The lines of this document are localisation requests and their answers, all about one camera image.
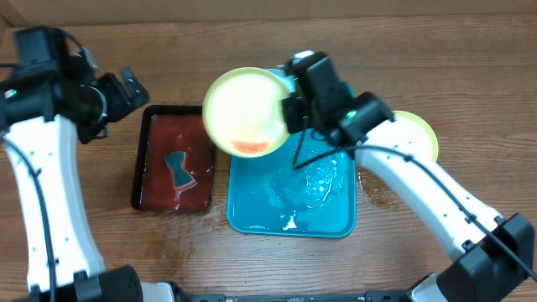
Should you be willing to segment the green rimmed plate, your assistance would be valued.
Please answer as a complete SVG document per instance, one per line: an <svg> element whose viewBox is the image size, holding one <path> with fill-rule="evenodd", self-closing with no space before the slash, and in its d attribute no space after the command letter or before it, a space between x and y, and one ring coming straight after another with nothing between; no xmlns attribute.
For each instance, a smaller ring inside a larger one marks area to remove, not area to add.
<svg viewBox="0 0 537 302"><path fill-rule="evenodd" d="M402 121L409 128L411 138L409 144L423 157L436 161L439 155L439 143L432 127L421 117L412 112L394 111L398 121Z"/></svg>
<svg viewBox="0 0 537 302"><path fill-rule="evenodd" d="M291 92L268 70L242 67L218 77L202 104L202 121L213 143L241 158L272 153L289 138L281 101Z"/></svg>

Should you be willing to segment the green rimmed plate front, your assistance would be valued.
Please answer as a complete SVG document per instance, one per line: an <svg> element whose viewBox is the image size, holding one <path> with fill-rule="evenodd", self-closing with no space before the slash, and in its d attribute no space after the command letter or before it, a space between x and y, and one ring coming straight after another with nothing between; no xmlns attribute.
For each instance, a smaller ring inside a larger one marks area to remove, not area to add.
<svg viewBox="0 0 537 302"><path fill-rule="evenodd" d="M398 121L402 121L409 128L411 138L409 144L423 157L436 161L439 155L439 143L432 127L421 117L412 112L394 111Z"/></svg>

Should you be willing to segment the green and orange sponge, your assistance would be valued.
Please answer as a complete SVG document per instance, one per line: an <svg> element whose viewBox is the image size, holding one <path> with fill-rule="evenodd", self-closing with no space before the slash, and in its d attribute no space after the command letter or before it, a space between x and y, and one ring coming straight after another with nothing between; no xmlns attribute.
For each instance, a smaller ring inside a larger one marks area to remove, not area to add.
<svg viewBox="0 0 537 302"><path fill-rule="evenodd" d="M164 161L170 170L176 191L182 192L196 185L194 177L185 169L185 152L175 151L167 154Z"/></svg>

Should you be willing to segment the light blue plate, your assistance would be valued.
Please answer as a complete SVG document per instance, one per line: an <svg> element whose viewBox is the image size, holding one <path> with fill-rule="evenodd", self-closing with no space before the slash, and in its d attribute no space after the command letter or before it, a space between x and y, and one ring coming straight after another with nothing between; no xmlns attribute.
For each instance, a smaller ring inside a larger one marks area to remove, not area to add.
<svg viewBox="0 0 537 302"><path fill-rule="evenodd" d="M269 72L276 75L280 81L284 83L289 92L295 91L295 84L292 76L287 76L283 70L280 69L268 69Z"/></svg>

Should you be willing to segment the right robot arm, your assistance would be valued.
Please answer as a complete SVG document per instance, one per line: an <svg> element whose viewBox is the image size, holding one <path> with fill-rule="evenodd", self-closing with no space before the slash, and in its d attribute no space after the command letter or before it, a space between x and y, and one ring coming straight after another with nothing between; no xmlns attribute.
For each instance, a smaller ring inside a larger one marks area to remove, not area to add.
<svg viewBox="0 0 537 302"><path fill-rule="evenodd" d="M481 202L426 153L417 122L397 117L375 94L355 94L326 53L304 51L283 66L295 91L282 102L292 133L312 129L331 153L347 153L381 179L430 229L451 264L403 301L499 301L535 276L534 228Z"/></svg>

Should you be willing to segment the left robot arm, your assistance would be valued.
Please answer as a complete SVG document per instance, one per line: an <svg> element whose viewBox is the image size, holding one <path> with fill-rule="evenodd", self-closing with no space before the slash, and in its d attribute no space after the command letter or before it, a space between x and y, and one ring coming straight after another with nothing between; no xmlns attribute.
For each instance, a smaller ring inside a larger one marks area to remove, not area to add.
<svg viewBox="0 0 537 302"><path fill-rule="evenodd" d="M134 268L107 269L91 234L76 146L107 136L148 102L130 69L99 75L91 52L70 51L62 29L15 35L19 60L1 83L1 142L16 178L29 250L31 301L182 301L173 282L148 283Z"/></svg>

